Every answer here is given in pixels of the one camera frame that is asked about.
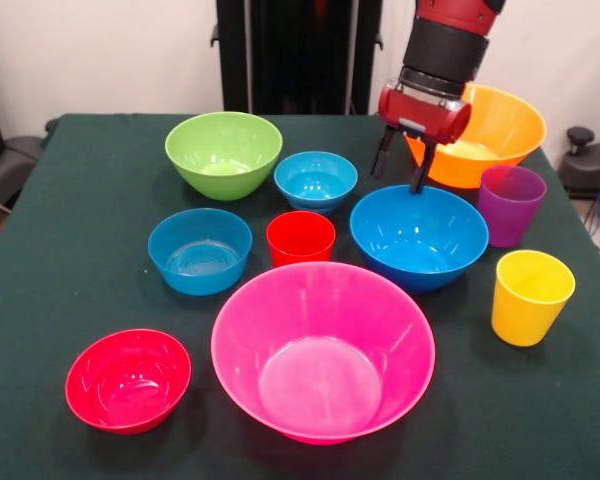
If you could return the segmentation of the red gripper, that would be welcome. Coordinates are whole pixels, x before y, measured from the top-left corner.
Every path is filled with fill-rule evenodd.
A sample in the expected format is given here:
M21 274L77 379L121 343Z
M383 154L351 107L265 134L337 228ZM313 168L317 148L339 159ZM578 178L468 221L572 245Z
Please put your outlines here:
M383 176L396 129L401 129L413 138L420 138L425 146L423 161L415 170L410 187L412 194L419 194L433 164L436 144L452 144L461 137L469 124L472 105L415 90L392 79L381 91L378 113L387 126L371 175L376 179Z

